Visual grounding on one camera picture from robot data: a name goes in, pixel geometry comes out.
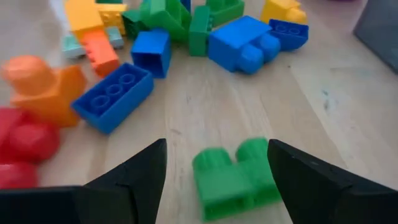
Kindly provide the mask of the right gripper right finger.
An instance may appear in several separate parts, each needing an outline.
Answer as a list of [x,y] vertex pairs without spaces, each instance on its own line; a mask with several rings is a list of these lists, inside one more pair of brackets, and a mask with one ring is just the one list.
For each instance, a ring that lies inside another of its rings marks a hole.
[[267,158],[294,223],[397,224],[397,191],[278,139]]

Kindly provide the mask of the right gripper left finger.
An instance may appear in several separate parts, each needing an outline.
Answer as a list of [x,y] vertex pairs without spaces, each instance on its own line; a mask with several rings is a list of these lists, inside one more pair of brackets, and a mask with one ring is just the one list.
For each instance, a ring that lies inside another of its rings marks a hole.
[[167,169],[158,139],[85,185],[1,191],[1,223],[155,223]]

